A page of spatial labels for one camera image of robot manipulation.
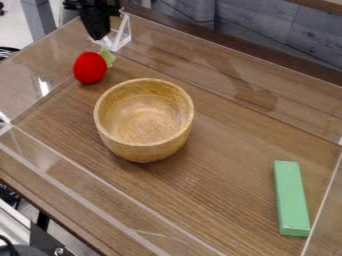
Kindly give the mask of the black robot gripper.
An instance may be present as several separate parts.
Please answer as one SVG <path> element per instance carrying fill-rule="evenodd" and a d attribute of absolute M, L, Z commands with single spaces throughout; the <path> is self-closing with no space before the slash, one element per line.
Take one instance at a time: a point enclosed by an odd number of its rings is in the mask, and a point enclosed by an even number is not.
<path fill-rule="evenodd" d="M 120 0 L 62 0 L 62 6 L 67 10 L 79 10 L 79 19 L 93 40 L 109 33 L 109 16 L 120 15 Z"/>

